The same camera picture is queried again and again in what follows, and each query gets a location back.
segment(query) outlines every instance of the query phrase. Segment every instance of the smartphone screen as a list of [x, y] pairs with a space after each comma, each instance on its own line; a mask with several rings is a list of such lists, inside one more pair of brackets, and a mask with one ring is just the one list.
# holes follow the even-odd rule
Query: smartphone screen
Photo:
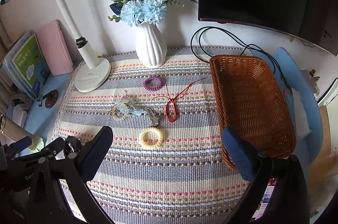
[[277, 178], [270, 178], [268, 185], [266, 187], [266, 190], [265, 190], [263, 197], [261, 199], [261, 202], [259, 202], [258, 208], [255, 211], [255, 213], [253, 214], [251, 221], [258, 219], [263, 215], [263, 213], [264, 213], [264, 211], [265, 211], [265, 209], [268, 206], [268, 203], [270, 201], [274, 187], [276, 185], [277, 185]]

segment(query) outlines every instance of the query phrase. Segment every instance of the white desk lamp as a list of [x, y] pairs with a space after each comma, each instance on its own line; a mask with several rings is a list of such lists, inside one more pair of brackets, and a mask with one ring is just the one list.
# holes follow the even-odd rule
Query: white desk lamp
[[[0, 4], [3, 5], [9, 1], [10, 0], [0, 0]], [[56, 0], [56, 2], [76, 40], [77, 48], [86, 62], [75, 76], [75, 87], [80, 92], [92, 91], [102, 85], [107, 79], [110, 73], [110, 63], [105, 58], [98, 58], [91, 45], [82, 37], [65, 0]]]

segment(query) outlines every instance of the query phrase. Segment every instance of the vase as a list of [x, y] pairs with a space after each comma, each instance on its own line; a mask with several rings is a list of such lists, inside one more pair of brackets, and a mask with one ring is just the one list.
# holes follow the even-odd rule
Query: vase
[[136, 28], [136, 54], [143, 65], [148, 68], [157, 68], [163, 65], [168, 49], [157, 26], [143, 23]]

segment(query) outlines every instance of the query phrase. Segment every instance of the brown oval object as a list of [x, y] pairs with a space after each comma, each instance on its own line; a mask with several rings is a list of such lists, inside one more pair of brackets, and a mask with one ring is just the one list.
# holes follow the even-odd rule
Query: brown oval object
[[[221, 133], [233, 127], [239, 137], [271, 158], [288, 157], [296, 146], [289, 112], [268, 65], [252, 56], [210, 59]], [[236, 167], [222, 144], [222, 159]]]
[[46, 98], [45, 106], [47, 109], [52, 108], [55, 104], [57, 99], [59, 98], [59, 91], [56, 89], [50, 92], [50, 95]]

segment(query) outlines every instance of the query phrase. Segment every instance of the light blue flower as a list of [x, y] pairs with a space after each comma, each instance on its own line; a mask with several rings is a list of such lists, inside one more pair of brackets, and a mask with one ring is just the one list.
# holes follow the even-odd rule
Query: light blue flower
[[121, 9], [121, 21], [130, 26], [139, 26], [143, 22], [144, 15], [142, 13], [143, 2], [139, 0], [128, 1]]
[[164, 20], [167, 5], [161, 0], [144, 0], [142, 6], [144, 22], [157, 24]]

